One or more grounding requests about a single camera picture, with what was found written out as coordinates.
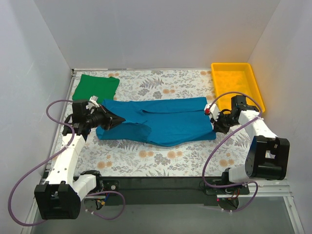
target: green towel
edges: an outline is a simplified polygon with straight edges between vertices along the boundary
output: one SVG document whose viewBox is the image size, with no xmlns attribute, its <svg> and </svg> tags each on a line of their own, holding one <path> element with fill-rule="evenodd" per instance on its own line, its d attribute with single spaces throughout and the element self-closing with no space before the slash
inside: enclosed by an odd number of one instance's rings
<svg viewBox="0 0 312 234">
<path fill-rule="evenodd" d="M 98 103 L 102 103 L 104 99 L 113 100 L 118 85 L 119 79 L 114 77 L 92 77 L 83 74 L 73 95 L 73 100 L 89 100 L 91 96 L 97 96 Z"/>
</svg>

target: yellow plastic bin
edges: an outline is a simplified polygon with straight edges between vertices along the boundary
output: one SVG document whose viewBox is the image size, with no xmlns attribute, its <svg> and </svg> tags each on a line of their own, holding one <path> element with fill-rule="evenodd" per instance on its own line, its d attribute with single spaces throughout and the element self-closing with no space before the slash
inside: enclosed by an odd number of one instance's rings
<svg viewBox="0 0 312 234">
<path fill-rule="evenodd" d="M 249 63 L 228 63 L 215 62 L 211 64 L 214 91 L 216 97 L 229 92 L 239 91 L 251 96 L 261 106 L 263 112 L 265 107 L 261 94 L 254 77 L 252 67 Z M 231 109 L 231 97 L 236 94 L 228 94 L 217 101 L 218 108 Z M 246 98 L 247 104 L 254 105 L 254 102 Z"/>
</svg>

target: floral mat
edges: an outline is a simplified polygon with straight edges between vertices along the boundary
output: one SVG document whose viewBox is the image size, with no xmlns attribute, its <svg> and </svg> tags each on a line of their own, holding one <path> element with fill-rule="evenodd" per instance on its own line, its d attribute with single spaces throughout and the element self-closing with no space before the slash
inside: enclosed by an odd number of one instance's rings
<svg viewBox="0 0 312 234">
<path fill-rule="evenodd" d="M 77 72 L 70 97 L 81 74 L 119 78 L 114 99 L 120 101 L 206 97 L 212 102 L 215 98 L 211 72 L 207 70 Z M 68 105 L 65 116 L 71 112 L 71 105 Z M 99 170 L 102 176 L 201 176 L 209 153 L 225 137 L 221 133 L 216 135 L 213 141 L 159 147 L 131 140 L 99 140 L 92 130 L 79 155 L 75 175 L 86 170 Z M 56 150 L 61 147 L 61 138 L 60 134 Z M 226 168 L 244 164 L 249 145 L 244 130 L 235 134 L 215 153 L 206 175 L 220 176 Z"/>
</svg>

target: black bracket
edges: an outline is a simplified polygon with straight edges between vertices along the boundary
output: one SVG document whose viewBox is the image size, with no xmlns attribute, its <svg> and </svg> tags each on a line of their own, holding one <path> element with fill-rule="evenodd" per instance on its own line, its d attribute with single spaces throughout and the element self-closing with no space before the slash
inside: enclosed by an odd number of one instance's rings
<svg viewBox="0 0 312 234">
<path fill-rule="evenodd" d="M 125 121 L 124 118 L 110 112 L 104 106 L 93 107 L 93 111 L 87 108 L 89 101 L 77 100 L 72 104 L 73 113 L 66 118 L 66 123 L 72 118 L 70 123 L 77 135 L 82 135 L 85 140 L 92 128 L 101 126 L 104 130 L 108 131 Z M 64 126 L 63 136 L 72 133 L 71 129 Z"/>
<path fill-rule="evenodd" d="M 40 184 L 35 188 L 35 198 L 42 219 L 76 219 L 81 201 L 69 184 Z"/>
<path fill-rule="evenodd" d="M 211 118 L 211 123 L 214 126 L 214 132 L 227 134 L 230 127 L 239 125 L 238 118 L 241 111 L 257 111 L 259 110 L 255 106 L 247 105 L 246 97 L 242 95 L 236 95 L 231 98 L 232 110 L 222 110 L 219 113 L 218 119 Z"/>
<path fill-rule="evenodd" d="M 249 178 L 283 180 L 286 176 L 289 148 L 290 143 L 285 138 L 255 136 L 245 162 L 246 174 Z M 267 158 L 267 151 L 275 157 Z"/>
<path fill-rule="evenodd" d="M 140 204 L 203 204 L 218 206 L 217 195 L 220 189 L 209 189 L 202 177 L 102 177 L 104 191 L 119 191 L 127 205 Z M 221 183 L 221 177 L 207 177 L 210 183 Z M 249 194 L 243 187 L 240 194 Z M 121 199 L 110 194 L 105 206 L 121 205 Z"/>
</svg>

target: glass panel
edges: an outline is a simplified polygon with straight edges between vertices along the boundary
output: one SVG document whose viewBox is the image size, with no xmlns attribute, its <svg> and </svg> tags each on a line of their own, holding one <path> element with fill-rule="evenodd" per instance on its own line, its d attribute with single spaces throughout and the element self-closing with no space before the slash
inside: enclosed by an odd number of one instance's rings
<svg viewBox="0 0 312 234">
<path fill-rule="evenodd" d="M 241 205 L 248 199 L 240 198 Z M 99 212 L 113 216 L 120 208 L 107 206 Z M 283 197 L 257 197 L 248 208 L 232 215 L 207 210 L 200 205 L 132 205 L 126 206 L 117 220 L 106 221 L 82 208 L 76 220 L 48 220 L 33 227 L 31 233 L 293 234 L 294 230 Z"/>
</svg>

